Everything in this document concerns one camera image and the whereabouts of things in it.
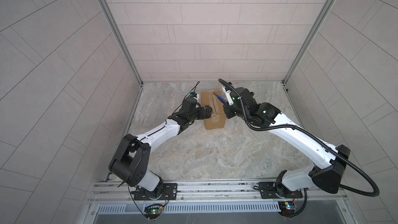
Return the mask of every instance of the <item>side wall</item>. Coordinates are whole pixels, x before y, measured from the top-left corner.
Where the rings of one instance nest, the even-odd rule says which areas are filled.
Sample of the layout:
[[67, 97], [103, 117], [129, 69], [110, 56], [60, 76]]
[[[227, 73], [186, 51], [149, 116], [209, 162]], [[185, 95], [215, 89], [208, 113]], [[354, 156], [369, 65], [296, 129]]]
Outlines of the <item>side wall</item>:
[[325, 0], [107, 0], [144, 81], [282, 80]]
[[71, 224], [137, 89], [96, 0], [1, 0], [0, 222]]
[[[336, 0], [287, 87], [306, 128], [334, 145], [380, 188], [348, 193], [361, 223], [398, 223], [398, 0]], [[347, 169], [350, 187], [371, 190]]]

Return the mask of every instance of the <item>tiled wall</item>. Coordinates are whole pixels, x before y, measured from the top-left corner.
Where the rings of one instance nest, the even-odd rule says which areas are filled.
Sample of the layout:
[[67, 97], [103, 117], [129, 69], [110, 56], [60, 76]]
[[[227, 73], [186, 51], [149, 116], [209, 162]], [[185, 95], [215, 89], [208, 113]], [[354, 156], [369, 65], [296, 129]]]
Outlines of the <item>tiled wall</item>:
[[137, 88], [96, 0], [0, 0], [0, 222], [71, 224]]
[[282, 80], [325, 0], [107, 0], [144, 81]]
[[[398, 223], [397, 21], [398, 0], [336, 0], [287, 83], [306, 128], [348, 146], [379, 186], [379, 197], [349, 193], [362, 223]], [[344, 179], [371, 190], [351, 168]]]

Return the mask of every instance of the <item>robotic arm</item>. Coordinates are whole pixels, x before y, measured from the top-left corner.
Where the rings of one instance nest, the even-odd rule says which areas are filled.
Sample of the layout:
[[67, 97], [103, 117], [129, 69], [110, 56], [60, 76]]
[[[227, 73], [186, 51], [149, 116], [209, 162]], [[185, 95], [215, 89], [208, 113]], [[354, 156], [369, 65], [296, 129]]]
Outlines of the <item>robotic arm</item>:
[[[307, 130], [292, 122], [285, 114], [270, 103], [257, 104], [254, 93], [248, 89], [234, 88], [231, 83], [222, 79], [227, 102], [224, 103], [226, 117], [238, 116], [254, 131], [269, 131], [300, 150], [314, 164], [294, 171], [282, 171], [273, 187], [280, 197], [286, 197], [290, 191], [319, 187], [329, 192], [337, 193], [339, 187], [366, 196], [377, 196], [379, 189], [374, 181], [360, 168], [348, 161], [350, 150], [344, 145], [338, 147], [317, 138]], [[209, 106], [201, 107], [197, 102], [198, 95], [191, 92], [183, 100], [181, 109], [170, 115], [160, 126], [133, 136], [126, 135], [109, 165], [109, 170], [125, 181], [129, 186], [144, 188], [145, 193], [153, 199], [160, 196], [163, 180], [147, 170], [150, 153], [166, 140], [183, 132], [196, 119], [211, 117]], [[373, 192], [365, 192], [341, 185], [346, 165], [361, 174], [373, 187]]]

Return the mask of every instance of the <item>marble floor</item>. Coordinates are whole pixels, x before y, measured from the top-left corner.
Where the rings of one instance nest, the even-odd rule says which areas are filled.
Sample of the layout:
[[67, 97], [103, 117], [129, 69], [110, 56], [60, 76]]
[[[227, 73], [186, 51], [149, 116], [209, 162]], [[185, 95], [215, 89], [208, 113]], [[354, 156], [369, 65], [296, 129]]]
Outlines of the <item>marble floor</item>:
[[[232, 82], [254, 92], [257, 103], [269, 102], [298, 123], [281, 82]], [[195, 82], [145, 83], [130, 133], [138, 135], [160, 125], [181, 104]], [[221, 90], [218, 82], [201, 82], [196, 92]], [[148, 168], [163, 179], [227, 179], [277, 177], [312, 162], [289, 143], [269, 132], [249, 129], [238, 117], [222, 129], [206, 130], [195, 121], [154, 150]]]

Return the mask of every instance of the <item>brown box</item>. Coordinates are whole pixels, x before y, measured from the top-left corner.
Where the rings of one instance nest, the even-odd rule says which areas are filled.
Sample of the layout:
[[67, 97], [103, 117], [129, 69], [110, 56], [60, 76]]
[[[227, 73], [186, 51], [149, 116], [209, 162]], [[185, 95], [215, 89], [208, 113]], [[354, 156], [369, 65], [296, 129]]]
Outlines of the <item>brown box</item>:
[[206, 130], [224, 128], [226, 120], [223, 103], [219, 99], [217, 99], [213, 92], [223, 97], [222, 92], [219, 90], [202, 92], [200, 97], [202, 107], [209, 105], [213, 109], [213, 111], [211, 112], [211, 118], [204, 120]]

